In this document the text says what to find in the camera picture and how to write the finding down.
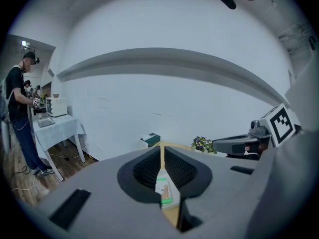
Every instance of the potted plant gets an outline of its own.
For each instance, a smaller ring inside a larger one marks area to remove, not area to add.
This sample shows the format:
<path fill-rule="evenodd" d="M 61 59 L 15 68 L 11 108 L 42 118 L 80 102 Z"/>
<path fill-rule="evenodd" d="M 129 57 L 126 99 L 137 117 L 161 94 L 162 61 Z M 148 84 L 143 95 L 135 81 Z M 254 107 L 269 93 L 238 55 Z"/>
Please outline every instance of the potted plant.
<path fill-rule="evenodd" d="M 194 150 L 201 151 L 201 152 L 208 152 L 212 153 L 214 152 L 217 154 L 217 151 L 213 149 L 213 141 L 212 140 L 206 140 L 205 137 L 199 137 L 197 136 L 191 145 L 191 147 Z"/>

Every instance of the black t-shirt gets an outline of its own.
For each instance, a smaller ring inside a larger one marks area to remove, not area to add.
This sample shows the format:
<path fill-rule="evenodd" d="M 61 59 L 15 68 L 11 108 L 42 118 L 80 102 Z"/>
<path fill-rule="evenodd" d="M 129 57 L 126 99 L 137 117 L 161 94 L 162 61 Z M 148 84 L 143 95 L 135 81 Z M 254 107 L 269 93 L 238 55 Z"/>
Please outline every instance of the black t-shirt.
<path fill-rule="evenodd" d="M 6 98 L 8 99 L 11 91 L 14 88 L 20 88 L 21 89 L 21 94 L 26 96 L 26 92 L 24 90 L 24 80 L 23 80 L 23 73 L 20 69 L 20 67 L 16 66 L 13 67 L 8 76 L 5 79 L 6 81 Z M 18 103 L 15 100 L 14 93 L 12 93 L 11 98 L 9 100 L 9 117 L 10 121 L 14 122 L 15 120 L 20 120 L 24 118 L 25 116 L 28 116 L 28 111 L 27 111 L 27 105 Z"/>

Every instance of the table leg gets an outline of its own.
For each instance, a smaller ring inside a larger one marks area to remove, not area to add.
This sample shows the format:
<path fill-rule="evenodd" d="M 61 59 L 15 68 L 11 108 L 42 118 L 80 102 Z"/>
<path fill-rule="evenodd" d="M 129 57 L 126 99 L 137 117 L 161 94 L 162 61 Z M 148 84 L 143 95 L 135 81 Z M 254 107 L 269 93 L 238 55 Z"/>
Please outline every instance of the table leg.
<path fill-rule="evenodd" d="M 76 144 L 76 147 L 77 147 L 77 149 L 78 149 L 79 155 L 80 155 L 80 157 L 81 157 L 82 162 L 84 163 L 84 162 L 85 162 L 85 158 L 84 158 L 84 155 L 83 155 L 83 151 L 82 151 L 82 149 L 81 149 L 79 136 L 76 134 L 76 135 L 74 136 L 74 138 L 75 138 L 75 144 Z"/>
<path fill-rule="evenodd" d="M 50 165 L 52 166 L 53 171 L 55 172 L 56 176 L 59 178 L 60 181 L 63 181 L 64 178 L 62 177 L 62 175 L 60 174 L 59 170 L 56 168 L 55 164 L 53 163 L 53 160 L 52 160 L 52 158 L 51 158 L 51 156 L 49 154 L 49 151 L 46 151 L 45 155 L 46 155 Z"/>

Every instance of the ceiling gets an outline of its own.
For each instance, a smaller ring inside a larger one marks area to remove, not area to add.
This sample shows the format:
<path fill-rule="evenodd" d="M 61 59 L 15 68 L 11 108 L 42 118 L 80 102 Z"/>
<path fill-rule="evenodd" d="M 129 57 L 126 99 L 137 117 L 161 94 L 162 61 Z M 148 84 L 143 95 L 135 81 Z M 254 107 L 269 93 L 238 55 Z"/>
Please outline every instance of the ceiling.
<path fill-rule="evenodd" d="M 21 44 L 22 40 L 30 42 L 30 49 L 24 49 Z M 32 72 L 38 72 L 39 75 L 41 75 L 44 66 L 48 64 L 51 59 L 53 52 L 51 47 L 52 46 L 50 45 L 34 40 L 22 39 L 18 36 L 8 35 L 3 43 L 0 53 L 0 68 L 2 70 L 1 76 L 3 76 L 3 73 L 6 74 L 7 70 L 9 70 L 15 63 L 18 63 L 22 59 L 23 55 L 28 51 L 34 51 L 40 58 L 40 63 L 32 67 Z"/>
<path fill-rule="evenodd" d="M 69 24 L 108 0 L 31 0 L 37 8 Z M 246 7 L 274 32 L 290 55 L 302 53 L 305 61 L 310 57 L 308 38 L 312 28 L 293 0 L 235 0 Z"/>

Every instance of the black cap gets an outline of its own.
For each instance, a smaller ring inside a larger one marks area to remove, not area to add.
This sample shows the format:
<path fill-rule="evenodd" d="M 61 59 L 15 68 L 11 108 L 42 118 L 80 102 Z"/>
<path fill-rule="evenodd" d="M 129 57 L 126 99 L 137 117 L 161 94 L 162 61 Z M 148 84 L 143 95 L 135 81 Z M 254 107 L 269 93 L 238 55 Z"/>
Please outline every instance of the black cap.
<path fill-rule="evenodd" d="M 28 51 L 27 53 L 25 53 L 23 58 L 32 58 L 34 60 L 35 64 L 40 63 L 40 59 L 32 51 Z"/>
<path fill-rule="evenodd" d="M 29 84 L 29 86 L 31 87 L 31 81 L 27 80 L 24 82 L 24 85 L 27 85 L 27 84 Z"/>

